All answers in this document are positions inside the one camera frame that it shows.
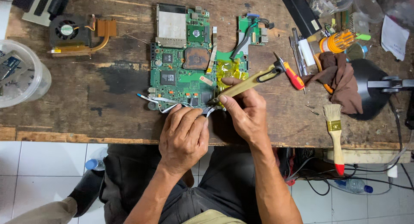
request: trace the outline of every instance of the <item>finger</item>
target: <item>finger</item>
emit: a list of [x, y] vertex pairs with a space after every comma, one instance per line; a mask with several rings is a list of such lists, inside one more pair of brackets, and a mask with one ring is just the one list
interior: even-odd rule
[[170, 128], [171, 118], [173, 117], [173, 114], [176, 111], [180, 110], [181, 107], [182, 107], [182, 105], [181, 104], [178, 104], [178, 105], [176, 105], [174, 108], [172, 108], [170, 110], [170, 113], [168, 114], [167, 119], [165, 119], [165, 123], [164, 123], [164, 127], [162, 128], [162, 132], [165, 132], [165, 131], [167, 131]]
[[202, 112], [202, 109], [192, 109], [187, 112], [181, 119], [180, 125], [176, 131], [179, 131], [182, 135], [186, 136], [195, 119], [200, 116]]
[[171, 116], [170, 130], [171, 131], [176, 131], [176, 129], [180, 125], [181, 119], [183, 119], [183, 116], [186, 113], [190, 112], [191, 110], [193, 110], [193, 109], [190, 108], [190, 107], [184, 107], [184, 108], [176, 111], [175, 113], [173, 113], [173, 115]]
[[[221, 81], [224, 84], [230, 85], [230, 86], [234, 86], [242, 82], [241, 79], [237, 79], [237, 78], [221, 78]], [[246, 107], [254, 107], [257, 104], [257, 100], [259, 99], [259, 96], [260, 95], [257, 93], [257, 91], [251, 88], [238, 94], [236, 97], [243, 99], [243, 102], [246, 105]]]
[[234, 98], [224, 95], [219, 96], [219, 99], [233, 118], [240, 118], [246, 114]]
[[190, 138], [190, 141], [194, 143], [194, 145], [197, 144], [198, 138], [200, 137], [201, 130], [204, 128], [206, 123], [206, 118], [204, 116], [199, 116], [193, 124], [191, 125], [191, 128], [189, 129], [187, 133], [186, 139]]
[[201, 158], [205, 155], [208, 151], [208, 140], [210, 137], [210, 133], [208, 131], [208, 119], [204, 122], [203, 129], [200, 132], [200, 137], [198, 138], [198, 146], [199, 146], [199, 157]]

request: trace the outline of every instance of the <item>worn wooden table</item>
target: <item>worn wooden table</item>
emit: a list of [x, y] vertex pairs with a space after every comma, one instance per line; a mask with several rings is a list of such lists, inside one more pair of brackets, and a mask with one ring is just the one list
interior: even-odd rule
[[[23, 43], [38, 54], [52, 74], [52, 86], [37, 101], [0, 109], [0, 140], [156, 144], [165, 115], [148, 110], [147, 101], [136, 93], [146, 94], [149, 87], [149, 46], [144, 42], [153, 41], [156, 35], [157, 2], [209, 10], [211, 26], [218, 27], [220, 51], [235, 47], [236, 17], [258, 13], [275, 22], [275, 28], [269, 31], [267, 46], [250, 46], [252, 73], [275, 61], [273, 51], [296, 70], [288, 39], [295, 24], [282, 0], [70, 0], [66, 13], [117, 20], [118, 35], [111, 37], [92, 59], [52, 58], [46, 53], [50, 50], [48, 28], [21, 20], [22, 11], [12, 7], [7, 39]], [[395, 62], [394, 56], [380, 46], [381, 25], [371, 27], [373, 47], [369, 59], [390, 75], [411, 76], [413, 39], [407, 44], [405, 60]], [[267, 101], [269, 135], [274, 146], [332, 147], [323, 115], [316, 116], [305, 106], [316, 106], [315, 111], [323, 113], [322, 105], [329, 103], [329, 95], [321, 84], [311, 84], [304, 95], [282, 75], [258, 86], [257, 91]], [[400, 92], [392, 99], [403, 123], [409, 94]], [[343, 148], [398, 148], [395, 119], [388, 106], [372, 121], [356, 121], [343, 115], [341, 122]], [[209, 128], [211, 145], [242, 143], [225, 112], [214, 112]], [[403, 141], [408, 142], [405, 126], [402, 133]]]

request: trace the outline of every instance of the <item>man's right hand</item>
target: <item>man's right hand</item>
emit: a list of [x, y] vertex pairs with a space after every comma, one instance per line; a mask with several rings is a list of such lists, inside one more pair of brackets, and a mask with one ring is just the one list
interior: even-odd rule
[[[222, 78], [221, 81], [230, 86], [240, 83], [236, 78]], [[245, 108], [242, 109], [237, 101], [240, 99]], [[250, 146], [259, 146], [263, 142], [270, 142], [267, 135], [266, 101], [255, 89], [246, 90], [234, 98], [220, 96], [220, 102], [229, 111], [233, 118], [233, 125], [237, 133], [246, 140]]]

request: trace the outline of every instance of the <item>wooden brush handle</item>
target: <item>wooden brush handle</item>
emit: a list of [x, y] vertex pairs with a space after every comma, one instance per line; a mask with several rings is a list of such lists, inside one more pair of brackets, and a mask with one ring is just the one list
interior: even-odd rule
[[344, 156], [342, 155], [342, 148], [341, 148], [341, 132], [342, 131], [332, 131], [329, 134], [332, 137], [332, 142], [334, 143], [334, 163], [335, 168], [339, 175], [344, 174], [345, 169], [345, 160]]

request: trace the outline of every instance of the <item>blue bottle cap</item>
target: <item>blue bottle cap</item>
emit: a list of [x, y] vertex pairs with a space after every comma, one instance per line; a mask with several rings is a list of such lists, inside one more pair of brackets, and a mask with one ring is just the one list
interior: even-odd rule
[[374, 189], [371, 186], [365, 185], [364, 186], [364, 191], [366, 191], [367, 193], [372, 193], [374, 191]]
[[92, 170], [94, 168], [96, 168], [98, 166], [98, 160], [96, 159], [90, 159], [88, 161], [86, 161], [85, 163], [85, 168], [88, 170]]

